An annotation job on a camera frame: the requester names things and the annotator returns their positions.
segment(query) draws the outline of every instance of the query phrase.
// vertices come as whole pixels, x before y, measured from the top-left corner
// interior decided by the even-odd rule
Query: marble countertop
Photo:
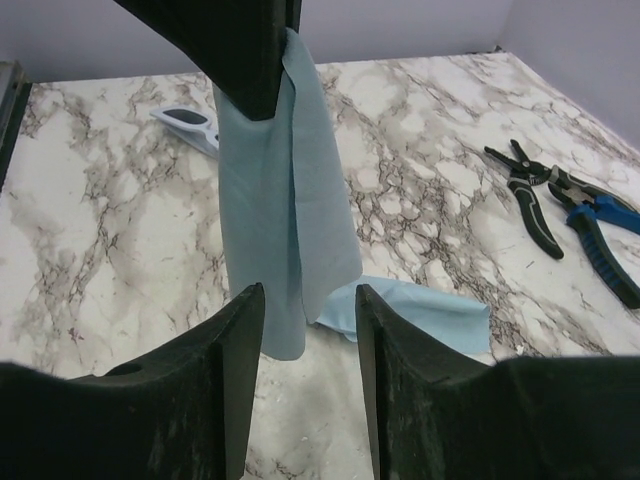
[[[640,314],[593,271],[562,207],[536,189],[558,262],[481,153],[515,138],[640,205],[637,151],[509,53],[319,70],[365,273],[489,304],[485,362],[640,351]],[[0,197],[0,358],[100,375],[228,300],[216,163],[149,116],[175,103],[214,114],[199,74],[34,86]],[[602,229],[640,280],[640,237]],[[300,360],[261,358],[245,478],[372,478],[355,345],[314,326]]]

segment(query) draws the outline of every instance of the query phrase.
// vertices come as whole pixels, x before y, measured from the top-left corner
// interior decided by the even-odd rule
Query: blue pliers
[[[640,288],[620,266],[602,236],[598,220],[640,235],[640,214],[609,195],[592,196],[575,185],[562,188],[549,183],[551,194],[569,212],[567,225],[573,228],[591,265],[600,278],[629,308],[640,308]]]

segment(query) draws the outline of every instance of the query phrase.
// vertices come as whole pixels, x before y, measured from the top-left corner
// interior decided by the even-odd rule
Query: white wall
[[[516,0],[500,45],[640,147],[640,0]]]
[[[301,34],[318,63],[485,51],[512,1],[302,0]],[[0,0],[0,60],[12,59],[34,81],[196,70],[111,0]]]

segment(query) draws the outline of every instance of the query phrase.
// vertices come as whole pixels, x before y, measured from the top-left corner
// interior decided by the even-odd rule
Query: fishing pliers
[[[511,140],[511,147],[516,154],[517,160],[511,159],[490,147],[484,147],[484,151],[511,169],[507,186],[518,200],[527,232],[549,256],[559,260],[564,257],[564,252],[555,238],[553,238],[553,234],[544,220],[540,202],[532,187],[549,182],[550,186],[553,184],[561,189],[577,189],[594,198],[608,197],[615,205],[630,212],[636,211],[633,206],[617,195],[580,180],[557,165],[549,168],[542,163],[530,160],[516,140]]]
[[[620,205],[609,195],[593,196],[580,187],[563,188],[549,183],[551,194],[569,212],[567,225],[573,228],[591,265],[600,278],[629,308],[640,308],[640,288],[609,250],[597,220],[617,225],[640,235],[640,214]]]

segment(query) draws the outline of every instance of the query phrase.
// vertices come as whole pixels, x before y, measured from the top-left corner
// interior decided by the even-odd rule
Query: microfiber cloth
[[[489,307],[414,283],[363,275],[333,292],[317,322],[356,341],[356,287],[368,284],[401,317],[461,353],[489,350]]]
[[[324,92],[293,30],[282,62],[272,119],[247,119],[215,90],[220,223],[231,294],[265,289],[263,353],[295,360],[307,322],[362,261]]]

